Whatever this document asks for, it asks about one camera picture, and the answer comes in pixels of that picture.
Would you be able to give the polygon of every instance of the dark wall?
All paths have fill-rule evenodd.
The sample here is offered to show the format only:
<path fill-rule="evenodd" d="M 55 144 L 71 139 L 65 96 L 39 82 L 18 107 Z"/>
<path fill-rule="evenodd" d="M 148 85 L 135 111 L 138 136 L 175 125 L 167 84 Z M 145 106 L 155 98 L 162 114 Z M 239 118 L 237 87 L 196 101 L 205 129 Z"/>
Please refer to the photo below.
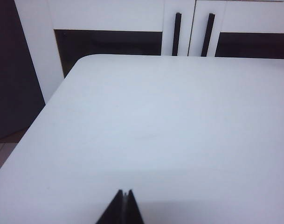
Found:
<path fill-rule="evenodd" d="M 15 3 L 0 0 L 0 138 L 30 126 L 44 105 Z"/>

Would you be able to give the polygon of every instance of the tile floor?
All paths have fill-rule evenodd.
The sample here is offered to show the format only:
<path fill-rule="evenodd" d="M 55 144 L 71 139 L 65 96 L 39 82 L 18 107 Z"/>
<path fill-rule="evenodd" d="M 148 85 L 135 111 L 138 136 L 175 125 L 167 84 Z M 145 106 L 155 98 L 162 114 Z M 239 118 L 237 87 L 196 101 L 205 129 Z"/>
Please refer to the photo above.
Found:
<path fill-rule="evenodd" d="M 0 168 L 21 140 L 27 128 L 0 139 Z"/>

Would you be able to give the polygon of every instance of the black object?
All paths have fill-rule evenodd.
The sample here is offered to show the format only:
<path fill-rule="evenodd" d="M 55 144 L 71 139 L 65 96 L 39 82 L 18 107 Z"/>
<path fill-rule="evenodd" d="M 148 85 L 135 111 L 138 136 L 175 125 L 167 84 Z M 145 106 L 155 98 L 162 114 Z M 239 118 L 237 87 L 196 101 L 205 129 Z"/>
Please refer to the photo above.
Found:
<path fill-rule="evenodd" d="M 160 55 L 162 32 L 55 29 L 64 76 L 93 54 Z"/>
<path fill-rule="evenodd" d="M 132 190 L 128 195 L 119 190 L 97 224 L 144 224 Z"/>
<path fill-rule="evenodd" d="M 201 57 L 207 56 L 207 51 L 208 51 L 208 47 L 209 47 L 209 42 L 210 42 L 210 37 L 211 37 L 212 27 L 213 27 L 214 21 L 215 21 L 215 14 L 209 13 Z"/>
<path fill-rule="evenodd" d="M 284 34 L 220 33 L 215 56 L 284 59 Z"/>
<path fill-rule="evenodd" d="M 29 127 L 44 105 L 14 0 L 0 0 L 0 138 Z"/>
<path fill-rule="evenodd" d="M 172 56 L 177 56 L 178 54 L 180 26 L 181 26 L 181 13 L 176 13 Z"/>

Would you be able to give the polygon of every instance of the cabinet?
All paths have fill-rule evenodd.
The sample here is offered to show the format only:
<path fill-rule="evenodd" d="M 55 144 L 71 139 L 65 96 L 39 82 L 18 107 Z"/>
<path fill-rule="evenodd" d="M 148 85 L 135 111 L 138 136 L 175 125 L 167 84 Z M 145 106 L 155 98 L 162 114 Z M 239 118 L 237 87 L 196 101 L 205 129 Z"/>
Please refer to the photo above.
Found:
<path fill-rule="evenodd" d="M 195 0 L 15 0 L 15 3 L 46 102 L 78 59 L 72 58 L 62 69 L 61 64 L 66 63 L 62 63 L 59 55 L 68 49 L 65 45 L 76 47 L 78 43 L 70 43 L 83 33 L 87 34 L 83 42 L 91 35 L 94 40 L 101 37 L 109 48 L 100 51 L 94 42 L 98 50 L 87 51 L 94 47 L 82 46 L 86 52 L 79 52 L 78 57 L 93 53 L 137 52 L 172 55 L 175 15 L 181 13 L 178 55 L 187 56 L 188 53 Z M 61 32 L 65 32 L 66 38 L 57 41 Z M 117 36 L 118 41 L 109 40 L 106 34 Z M 145 42 L 138 41 L 145 36 Z M 146 48 L 155 45 L 155 52 L 141 50 L 143 44 Z"/>
<path fill-rule="evenodd" d="M 284 59 L 284 2 L 197 1 L 189 56 L 201 56 L 209 14 L 207 56 Z"/>

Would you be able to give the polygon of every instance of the cabinet door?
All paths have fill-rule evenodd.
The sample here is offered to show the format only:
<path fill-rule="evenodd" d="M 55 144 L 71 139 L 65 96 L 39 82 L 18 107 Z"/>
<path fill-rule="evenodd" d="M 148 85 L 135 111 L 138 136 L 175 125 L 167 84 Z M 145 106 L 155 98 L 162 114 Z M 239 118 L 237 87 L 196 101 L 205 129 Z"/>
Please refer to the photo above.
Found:
<path fill-rule="evenodd" d="M 215 14 L 207 56 L 284 59 L 284 2 L 198 1 L 190 56 L 200 56 L 209 13 Z"/>

